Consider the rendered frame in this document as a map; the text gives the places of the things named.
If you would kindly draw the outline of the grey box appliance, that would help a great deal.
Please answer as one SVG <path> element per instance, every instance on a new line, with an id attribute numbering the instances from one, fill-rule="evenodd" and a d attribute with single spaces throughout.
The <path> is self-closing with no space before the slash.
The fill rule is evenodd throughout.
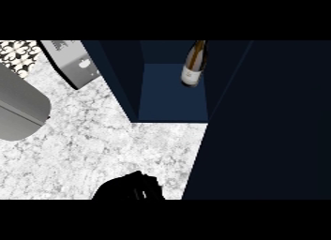
<path id="1" fill-rule="evenodd" d="M 38 40 L 37 45 L 56 73 L 78 90 L 99 77 L 99 70 L 80 40 Z"/>

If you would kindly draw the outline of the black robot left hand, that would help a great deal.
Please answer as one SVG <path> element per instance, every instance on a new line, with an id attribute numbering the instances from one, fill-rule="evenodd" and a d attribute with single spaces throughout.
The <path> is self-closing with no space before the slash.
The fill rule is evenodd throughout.
<path id="1" fill-rule="evenodd" d="M 93 200 L 106 201 L 162 201 L 164 199 L 157 178 L 140 171 L 106 181 L 93 196 Z"/>

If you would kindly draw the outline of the wine bottle with white label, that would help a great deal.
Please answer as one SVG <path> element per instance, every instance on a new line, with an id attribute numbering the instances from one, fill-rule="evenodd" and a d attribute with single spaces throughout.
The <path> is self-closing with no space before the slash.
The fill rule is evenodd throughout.
<path id="1" fill-rule="evenodd" d="M 198 85 L 207 58 L 208 42 L 205 40 L 196 40 L 188 52 L 180 75 L 182 84 L 188 87 L 195 87 Z"/>

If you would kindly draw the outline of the dark blue cabinet door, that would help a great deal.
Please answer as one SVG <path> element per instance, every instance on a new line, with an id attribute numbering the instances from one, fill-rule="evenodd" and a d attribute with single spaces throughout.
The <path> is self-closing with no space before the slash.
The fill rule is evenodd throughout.
<path id="1" fill-rule="evenodd" d="M 210 118 L 183 197 L 331 199 L 331 40 L 253 43 Z"/>

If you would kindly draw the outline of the dark blue open cabinet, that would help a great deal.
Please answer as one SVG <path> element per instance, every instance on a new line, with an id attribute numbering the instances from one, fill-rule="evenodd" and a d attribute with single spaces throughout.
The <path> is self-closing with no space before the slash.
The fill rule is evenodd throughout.
<path id="1" fill-rule="evenodd" d="M 208 42 L 198 85 L 182 85 L 191 40 L 86 40 L 83 46 L 133 123 L 207 123 L 251 48 L 248 40 Z"/>

